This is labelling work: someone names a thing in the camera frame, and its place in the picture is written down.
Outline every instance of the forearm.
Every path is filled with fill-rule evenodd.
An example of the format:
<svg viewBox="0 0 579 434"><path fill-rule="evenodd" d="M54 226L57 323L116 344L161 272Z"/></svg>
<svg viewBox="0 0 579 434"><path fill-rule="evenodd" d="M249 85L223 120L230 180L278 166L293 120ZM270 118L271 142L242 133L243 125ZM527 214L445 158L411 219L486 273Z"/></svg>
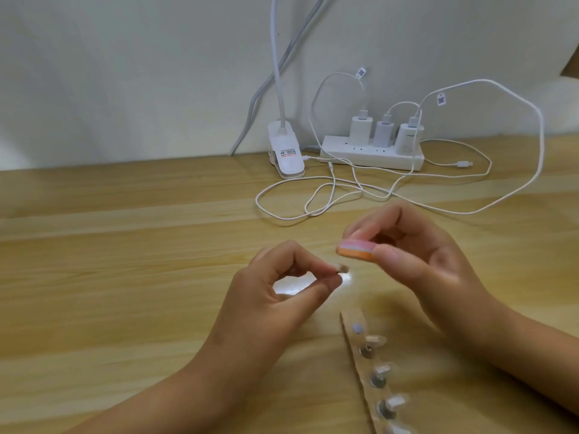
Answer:
<svg viewBox="0 0 579 434"><path fill-rule="evenodd" d="M224 414L227 396L191 365L65 434L194 434Z"/></svg>
<svg viewBox="0 0 579 434"><path fill-rule="evenodd" d="M505 332L484 356L579 415L579 338L510 311Z"/></svg>

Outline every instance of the power outlet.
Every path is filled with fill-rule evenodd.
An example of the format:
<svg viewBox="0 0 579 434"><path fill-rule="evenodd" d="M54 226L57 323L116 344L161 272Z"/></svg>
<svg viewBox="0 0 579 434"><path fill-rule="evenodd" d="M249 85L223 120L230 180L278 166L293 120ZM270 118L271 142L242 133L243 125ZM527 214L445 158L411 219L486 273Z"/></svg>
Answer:
<svg viewBox="0 0 579 434"><path fill-rule="evenodd" d="M349 137L337 137L335 135L327 135L322 143L323 151L320 153L320 159L331 161L333 158L350 160L356 166L381 167L385 169L399 169L403 171L412 170L414 163L414 170L419 171L424 164L424 154L417 146L416 155L405 156L398 155L394 145L389 147L355 146L349 144Z"/></svg>

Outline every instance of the label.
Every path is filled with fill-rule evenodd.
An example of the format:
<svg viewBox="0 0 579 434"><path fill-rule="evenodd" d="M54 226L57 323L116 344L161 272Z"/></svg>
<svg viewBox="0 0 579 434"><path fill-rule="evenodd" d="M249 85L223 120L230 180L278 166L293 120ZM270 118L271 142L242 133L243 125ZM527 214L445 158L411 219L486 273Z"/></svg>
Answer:
<svg viewBox="0 0 579 434"><path fill-rule="evenodd" d="M281 158L293 157L294 155L297 155L297 152L295 152L295 149L286 149L286 150L283 150L280 152Z"/></svg>
<svg viewBox="0 0 579 434"><path fill-rule="evenodd" d="M364 75L366 74L367 70L364 67L360 67L360 70L358 70L358 72L356 73L356 79L360 80L364 77Z"/></svg>
<svg viewBox="0 0 579 434"><path fill-rule="evenodd" d="M446 105L446 94L440 93L436 98L436 103L438 106Z"/></svg>

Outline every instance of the wooden table surface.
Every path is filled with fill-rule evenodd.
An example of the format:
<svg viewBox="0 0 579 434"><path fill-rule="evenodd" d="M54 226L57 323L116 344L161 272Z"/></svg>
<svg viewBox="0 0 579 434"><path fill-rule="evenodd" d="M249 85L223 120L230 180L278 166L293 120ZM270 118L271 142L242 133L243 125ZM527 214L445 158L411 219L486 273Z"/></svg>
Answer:
<svg viewBox="0 0 579 434"><path fill-rule="evenodd" d="M525 182L535 138L474 140L495 161L484 181L415 178L401 193L472 210ZM460 146L425 146L435 161L473 160ZM547 141L543 176L524 194L474 216L429 212L463 247L488 289L539 321L579 335L579 137ZM338 176L351 177L345 166ZM434 166L428 171L437 171ZM462 173L452 169L451 172ZM327 166L308 163L308 175ZM360 178L386 186L384 172ZM339 262L345 226L378 205L342 204L283 223L254 197L279 179L265 154L0 174L0 432L58 433L183 366L198 350L235 271L261 248L293 238ZM299 214L317 182L264 197ZM577 433L577 419L439 335L403 287L350 262L344 285L219 433L371 433L340 330L360 307L390 342L402 420L422 434ZM308 284L279 285L290 293Z"/></svg>

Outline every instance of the gray cable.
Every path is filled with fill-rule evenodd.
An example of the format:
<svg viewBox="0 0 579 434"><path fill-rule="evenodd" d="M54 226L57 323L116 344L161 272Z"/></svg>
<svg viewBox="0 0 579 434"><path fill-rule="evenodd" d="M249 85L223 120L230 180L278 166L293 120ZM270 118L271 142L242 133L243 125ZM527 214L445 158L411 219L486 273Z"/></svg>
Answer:
<svg viewBox="0 0 579 434"><path fill-rule="evenodd" d="M308 28L308 26L310 25L310 22L312 22L312 20L314 19L314 16L318 13L318 11L322 7L323 3L324 3L324 0L317 0L314 7L312 8L310 13L308 14L306 19L304 20L302 28L299 30L298 33L295 34L292 41L289 43L288 48L286 49L286 52L284 53L284 55L280 59L280 64L279 64L280 71L283 68L283 66L286 64L287 59L290 57L290 54L291 54L295 44L298 43L299 39L301 38L303 33ZM269 78L264 82L264 84L262 86L259 87L259 89L255 92L254 96L251 98L250 109L249 109L249 112L247 113L247 120L245 121L245 126L243 126L242 133L239 135L239 137L237 137L237 140L233 144L232 148L229 150L228 156L234 155L235 151L237 150L237 148L239 147L239 145L241 144L241 142L243 141L243 139L245 138L245 136L249 132L249 130L251 128L251 124L253 123L253 118L254 118L254 113L255 113L255 104L258 101L258 99L263 95L263 93L271 86L273 80L274 80L274 74L271 73Z"/></svg>

